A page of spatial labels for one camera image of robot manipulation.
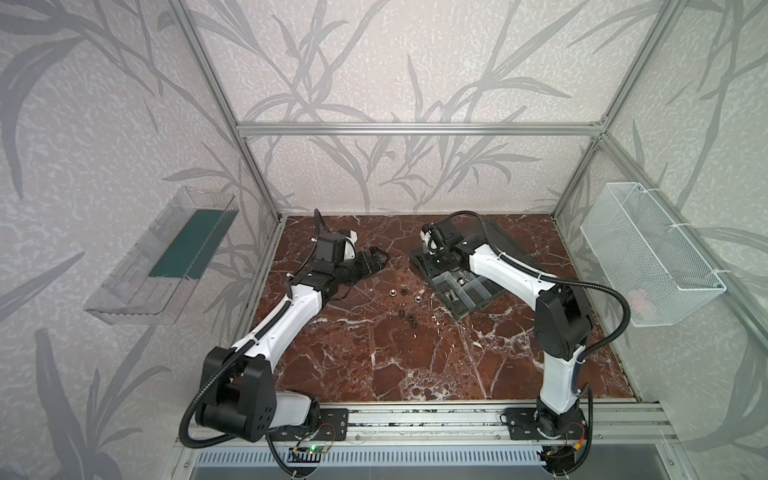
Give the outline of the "grey plastic organizer box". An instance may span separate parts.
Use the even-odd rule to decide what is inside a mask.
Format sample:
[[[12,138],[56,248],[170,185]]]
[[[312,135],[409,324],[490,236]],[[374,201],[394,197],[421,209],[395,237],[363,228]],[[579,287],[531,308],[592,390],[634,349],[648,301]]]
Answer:
[[[450,219],[460,231],[472,230],[480,235],[480,245],[469,257],[468,270],[425,270],[420,263],[422,239],[409,254],[412,266],[457,321],[506,293],[535,308],[539,294],[553,286],[544,280],[535,259],[491,218],[472,214],[471,223],[455,221],[467,214],[460,211],[443,219]]]

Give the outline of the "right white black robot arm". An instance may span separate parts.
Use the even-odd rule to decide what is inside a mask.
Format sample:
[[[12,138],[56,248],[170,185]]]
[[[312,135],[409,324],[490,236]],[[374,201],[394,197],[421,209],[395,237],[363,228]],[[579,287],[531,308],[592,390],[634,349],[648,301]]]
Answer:
[[[594,282],[553,276],[502,250],[492,240],[488,222],[462,210],[420,232],[426,265],[439,272],[460,268],[484,277],[526,303],[534,312],[534,337],[544,351],[543,383],[537,397],[535,419],[549,437],[576,420],[579,411],[577,381],[587,357],[627,329],[631,307],[624,295]],[[613,297],[622,316],[615,330],[589,345],[593,321],[585,291]]]

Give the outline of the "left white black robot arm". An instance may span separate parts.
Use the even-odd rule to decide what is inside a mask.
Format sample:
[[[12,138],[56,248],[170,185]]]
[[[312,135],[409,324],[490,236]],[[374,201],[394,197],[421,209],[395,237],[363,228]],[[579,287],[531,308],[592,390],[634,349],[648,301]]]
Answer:
[[[281,429],[319,429],[317,400],[277,391],[275,367],[340,287],[353,288],[379,273],[391,256],[375,246],[358,248],[355,231],[331,230],[320,212],[314,214],[314,228],[310,252],[287,274],[279,304],[231,347],[207,354],[199,391],[180,420],[177,437],[183,446],[204,449],[233,439],[271,439]]]

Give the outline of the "pile of screws and nuts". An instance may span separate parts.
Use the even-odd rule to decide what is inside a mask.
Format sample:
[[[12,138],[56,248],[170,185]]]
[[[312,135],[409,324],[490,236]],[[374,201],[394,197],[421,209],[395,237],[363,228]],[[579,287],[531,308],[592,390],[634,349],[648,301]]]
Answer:
[[[420,296],[406,286],[391,288],[388,291],[390,316],[411,329],[419,327]]]

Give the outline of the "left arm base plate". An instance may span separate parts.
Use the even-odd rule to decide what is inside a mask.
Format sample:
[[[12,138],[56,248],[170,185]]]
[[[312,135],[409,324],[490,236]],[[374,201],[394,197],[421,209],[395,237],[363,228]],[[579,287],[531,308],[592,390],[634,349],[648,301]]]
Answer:
[[[307,425],[287,427],[283,439],[313,441],[343,441],[349,427],[350,411],[346,408],[321,407]]]

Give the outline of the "aluminium frame crossbar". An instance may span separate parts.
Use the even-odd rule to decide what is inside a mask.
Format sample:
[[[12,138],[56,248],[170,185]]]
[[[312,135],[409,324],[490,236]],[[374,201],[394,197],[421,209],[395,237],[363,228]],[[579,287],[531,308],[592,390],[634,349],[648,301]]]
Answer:
[[[243,137],[256,136],[597,136],[602,126],[584,122],[243,122]]]

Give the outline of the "clear plastic wall tray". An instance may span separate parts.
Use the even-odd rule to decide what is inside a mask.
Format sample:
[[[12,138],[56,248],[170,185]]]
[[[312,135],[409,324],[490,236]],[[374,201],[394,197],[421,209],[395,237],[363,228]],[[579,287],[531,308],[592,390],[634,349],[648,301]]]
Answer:
[[[239,213],[230,193],[180,188],[90,296],[108,325],[172,325]]]

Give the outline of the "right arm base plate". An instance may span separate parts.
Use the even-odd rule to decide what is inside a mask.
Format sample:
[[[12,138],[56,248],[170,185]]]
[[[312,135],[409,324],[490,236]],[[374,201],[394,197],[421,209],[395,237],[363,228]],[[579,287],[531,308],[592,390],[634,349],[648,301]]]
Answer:
[[[579,408],[562,415],[536,407],[511,407],[500,415],[512,440],[578,441],[586,437],[588,421]]]

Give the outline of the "aluminium front rail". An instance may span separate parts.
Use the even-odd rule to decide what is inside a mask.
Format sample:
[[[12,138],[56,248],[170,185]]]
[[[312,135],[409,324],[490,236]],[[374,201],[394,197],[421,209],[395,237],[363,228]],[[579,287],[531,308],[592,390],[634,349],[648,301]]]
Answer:
[[[319,441],[336,446],[545,444],[528,401],[326,403]],[[658,403],[597,399],[593,443],[676,444],[679,438]]]

